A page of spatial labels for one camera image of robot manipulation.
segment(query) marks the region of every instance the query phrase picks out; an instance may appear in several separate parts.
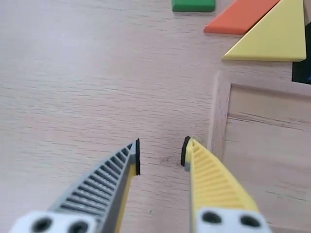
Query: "wooden panel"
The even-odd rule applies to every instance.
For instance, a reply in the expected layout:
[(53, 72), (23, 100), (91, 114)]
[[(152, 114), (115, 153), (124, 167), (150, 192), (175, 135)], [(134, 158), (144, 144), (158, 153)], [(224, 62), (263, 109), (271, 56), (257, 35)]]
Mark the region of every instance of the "wooden panel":
[(269, 223), (311, 229), (311, 99), (232, 88), (223, 162)]

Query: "screw hole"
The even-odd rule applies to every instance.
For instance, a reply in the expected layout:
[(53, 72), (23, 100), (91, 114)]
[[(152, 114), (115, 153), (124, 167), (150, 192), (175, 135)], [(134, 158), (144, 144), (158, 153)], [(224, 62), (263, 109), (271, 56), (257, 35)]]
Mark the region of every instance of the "screw hole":
[(245, 226), (249, 227), (260, 227), (260, 223), (251, 216), (243, 216), (241, 217), (241, 223)]
[(34, 233), (45, 232), (52, 225), (52, 220), (48, 217), (44, 217), (36, 221), (32, 227)]
[(86, 233), (88, 225), (85, 222), (76, 222), (69, 228), (68, 233)]
[(208, 222), (208, 223), (214, 223), (214, 224), (219, 224), (222, 222), (222, 219), (219, 217), (219, 215), (217, 215), (216, 213), (213, 212), (205, 212), (202, 215), (202, 220), (204, 222)]

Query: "wooden block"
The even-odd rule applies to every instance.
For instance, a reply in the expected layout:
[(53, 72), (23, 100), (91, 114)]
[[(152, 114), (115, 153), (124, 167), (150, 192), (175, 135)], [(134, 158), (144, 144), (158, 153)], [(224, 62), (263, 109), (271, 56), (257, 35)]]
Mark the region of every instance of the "wooden block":
[(214, 97), (226, 98), (213, 105), (212, 152), (274, 232), (310, 232), (311, 86), (223, 72), (218, 79)]
[(215, 0), (172, 0), (173, 11), (212, 12)]
[(306, 59), (303, 0), (281, 0), (224, 56), (224, 60)]
[(292, 81), (311, 84), (311, 23), (306, 27), (307, 58), (302, 62), (293, 62)]
[(280, 0), (236, 0), (205, 28), (206, 33), (245, 34)]
[(305, 25), (311, 22), (311, 0), (303, 0), (305, 8)]

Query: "plastic block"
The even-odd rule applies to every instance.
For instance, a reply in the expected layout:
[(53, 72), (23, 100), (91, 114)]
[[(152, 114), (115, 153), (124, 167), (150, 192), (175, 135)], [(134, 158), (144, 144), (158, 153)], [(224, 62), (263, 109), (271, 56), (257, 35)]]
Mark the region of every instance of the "plastic block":
[(303, 0), (281, 0), (224, 60), (287, 61), (306, 59)]
[(215, 0), (172, 0), (173, 11), (212, 12)]
[(206, 33), (245, 34), (280, 0), (236, 0), (205, 28)]
[(307, 58), (302, 62), (293, 62), (292, 81), (311, 84), (311, 23), (306, 26)]

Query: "wooden table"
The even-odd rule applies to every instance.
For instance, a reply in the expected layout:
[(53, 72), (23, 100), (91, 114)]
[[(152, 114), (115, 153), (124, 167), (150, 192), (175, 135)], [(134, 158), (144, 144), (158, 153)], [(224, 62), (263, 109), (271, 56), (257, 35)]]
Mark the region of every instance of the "wooden table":
[(222, 62), (239, 36), (169, 0), (2, 0), (0, 232), (45, 210), (110, 152), (141, 140), (122, 232), (189, 231), (186, 135), (206, 143), (220, 70), (291, 80), (290, 63)]

